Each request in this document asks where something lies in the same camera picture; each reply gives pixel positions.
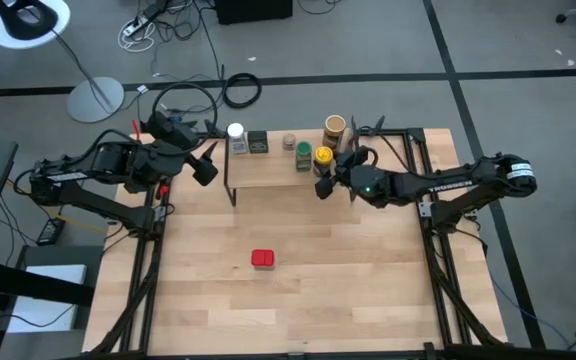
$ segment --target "wooden tabletop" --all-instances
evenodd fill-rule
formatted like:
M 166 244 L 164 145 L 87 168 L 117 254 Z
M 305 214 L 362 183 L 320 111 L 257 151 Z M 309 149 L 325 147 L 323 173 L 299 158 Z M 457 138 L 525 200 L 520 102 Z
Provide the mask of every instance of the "wooden tabletop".
M 459 165 L 449 130 L 425 133 L 434 169 Z M 390 139 L 404 156 L 401 139 Z M 405 171 L 380 138 L 361 143 L 377 150 L 380 167 Z M 341 187 L 322 201 L 310 183 L 241 186 L 233 208 L 223 187 L 223 146 L 219 141 L 213 153 L 220 174 L 209 186 L 198 185 L 190 168 L 173 181 L 176 212 L 166 223 L 149 355 L 414 350 L 428 341 L 441 348 L 414 205 L 351 204 Z M 117 200 L 132 206 L 143 199 L 117 191 Z M 466 221 L 458 227 L 476 234 Z M 459 233 L 450 243 L 464 300 L 505 340 L 480 244 Z M 99 343 L 124 309 L 135 248 L 128 239 L 104 256 L 84 350 Z M 254 270 L 253 249 L 273 249 L 275 270 Z M 458 339 L 450 306 L 448 313 Z M 134 339 L 141 317 L 139 311 Z

